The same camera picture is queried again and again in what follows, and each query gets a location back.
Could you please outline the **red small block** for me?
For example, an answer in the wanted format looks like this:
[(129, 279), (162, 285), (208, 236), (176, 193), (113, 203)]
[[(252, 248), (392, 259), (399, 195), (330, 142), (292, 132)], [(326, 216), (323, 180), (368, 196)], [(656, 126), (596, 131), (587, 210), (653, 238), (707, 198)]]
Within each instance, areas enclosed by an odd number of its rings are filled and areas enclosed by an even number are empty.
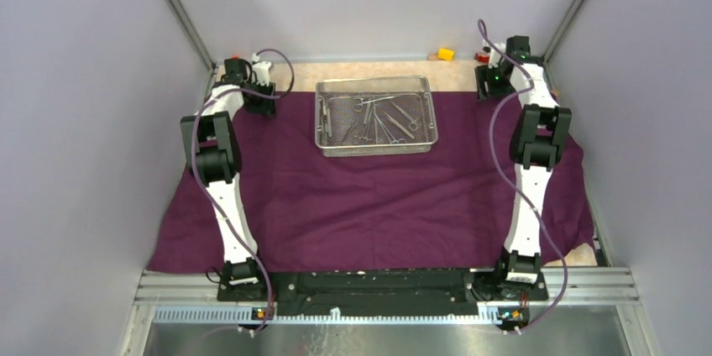
[(476, 53), (474, 58), (480, 63), (488, 63), (489, 59), (490, 59), (489, 57), (490, 57), (489, 53), (482, 51), (482, 52)]

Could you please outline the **steel hemostat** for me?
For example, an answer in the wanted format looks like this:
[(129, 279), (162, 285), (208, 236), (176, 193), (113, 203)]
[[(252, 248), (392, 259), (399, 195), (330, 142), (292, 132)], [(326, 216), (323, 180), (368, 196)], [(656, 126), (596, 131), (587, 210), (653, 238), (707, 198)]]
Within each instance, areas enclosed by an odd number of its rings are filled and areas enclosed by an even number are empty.
[(389, 122), (395, 126), (396, 129), (400, 130), (399, 135), (396, 136), (396, 140), (398, 142), (406, 142), (407, 139), (409, 139), (410, 142), (415, 141), (415, 135), (407, 127), (403, 126), (396, 119), (391, 117), (388, 113), (383, 112), (383, 114), (389, 120)]

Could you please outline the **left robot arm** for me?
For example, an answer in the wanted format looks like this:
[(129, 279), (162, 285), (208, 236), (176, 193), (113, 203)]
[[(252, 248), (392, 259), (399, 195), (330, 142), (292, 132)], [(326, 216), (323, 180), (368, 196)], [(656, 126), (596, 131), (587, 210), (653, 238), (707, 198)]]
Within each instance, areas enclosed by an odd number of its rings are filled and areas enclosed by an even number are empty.
[(239, 191), (242, 155), (233, 119), (242, 108), (271, 104), (275, 93), (272, 64), (257, 54), (248, 60), (230, 58), (225, 73), (200, 109), (181, 119), (186, 167), (212, 205), (223, 246), (220, 287), (235, 286), (250, 300), (268, 292), (269, 277), (260, 271), (258, 245), (250, 232)]

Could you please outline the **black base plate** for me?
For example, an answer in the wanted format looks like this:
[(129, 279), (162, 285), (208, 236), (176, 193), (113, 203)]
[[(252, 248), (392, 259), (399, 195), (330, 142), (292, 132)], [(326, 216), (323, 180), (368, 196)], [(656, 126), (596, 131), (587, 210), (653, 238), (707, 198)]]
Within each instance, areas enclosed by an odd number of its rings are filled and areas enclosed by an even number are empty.
[(491, 270), (468, 268), (259, 272), (249, 283), (221, 276), (217, 299), (223, 302), (273, 301), (278, 317), (474, 316), (479, 303), (546, 301), (545, 280), (532, 285), (506, 283)]

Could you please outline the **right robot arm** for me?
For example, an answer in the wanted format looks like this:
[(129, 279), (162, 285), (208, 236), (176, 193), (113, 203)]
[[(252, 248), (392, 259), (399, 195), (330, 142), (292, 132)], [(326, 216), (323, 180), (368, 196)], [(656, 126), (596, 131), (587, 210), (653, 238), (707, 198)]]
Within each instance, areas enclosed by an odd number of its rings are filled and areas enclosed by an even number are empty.
[(488, 135), (494, 134), (505, 104), (519, 102), (521, 106), (509, 147), (515, 177), (505, 180), (515, 192), (512, 219), (492, 276), (495, 293), (514, 299), (526, 288), (542, 286), (541, 241), (552, 241), (543, 222), (545, 195), (563, 157), (572, 112), (554, 98), (526, 36), (516, 35), (498, 44), (485, 39), (483, 50), (489, 59), (475, 70), (479, 96), (501, 100), (489, 121)]

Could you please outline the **yellow small block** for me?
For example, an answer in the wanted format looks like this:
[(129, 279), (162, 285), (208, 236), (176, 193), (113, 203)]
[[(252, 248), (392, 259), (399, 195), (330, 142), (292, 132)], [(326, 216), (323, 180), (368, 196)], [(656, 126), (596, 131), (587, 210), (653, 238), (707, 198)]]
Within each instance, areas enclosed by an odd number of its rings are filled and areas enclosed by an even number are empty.
[(450, 49), (440, 48), (437, 52), (437, 58), (439, 60), (452, 61), (454, 60), (455, 52)]

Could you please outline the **steel forceps clamp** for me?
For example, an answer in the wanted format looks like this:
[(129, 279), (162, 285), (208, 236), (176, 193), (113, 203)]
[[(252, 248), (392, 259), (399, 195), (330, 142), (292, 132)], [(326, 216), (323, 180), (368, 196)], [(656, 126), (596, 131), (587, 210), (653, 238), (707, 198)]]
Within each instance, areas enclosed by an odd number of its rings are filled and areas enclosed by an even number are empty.
[(353, 105), (353, 110), (356, 112), (362, 112), (371, 103), (385, 101), (385, 100), (391, 100), (394, 98), (395, 98), (395, 96), (378, 97), (378, 98), (373, 98), (373, 99), (369, 99), (369, 100), (359, 99), (359, 101)]

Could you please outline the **metal mesh instrument tray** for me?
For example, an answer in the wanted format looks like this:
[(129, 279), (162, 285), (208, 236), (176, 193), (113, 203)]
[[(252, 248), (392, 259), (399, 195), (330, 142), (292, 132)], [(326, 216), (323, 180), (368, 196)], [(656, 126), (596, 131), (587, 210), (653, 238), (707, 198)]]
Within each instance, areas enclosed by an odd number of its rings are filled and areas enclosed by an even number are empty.
[[(425, 76), (381, 76), (320, 81), (315, 92), (315, 144), (326, 157), (357, 157), (393, 154), (420, 154), (430, 151), (438, 141), (437, 120), (429, 80)], [(394, 99), (369, 104), (362, 112), (353, 105), (362, 100), (395, 96)], [(408, 128), (408, 120), (391, 103), (404, 108), (420, 124), (417, 130)], [(330, 108), (332, 137), (324, 129), (323, 105)], [(383, 130), (375, 122), (378, 115), (396, 136), (396, 129), (383, 112), (388, 113), (414, 135), (415, 141), (389, 144)]]

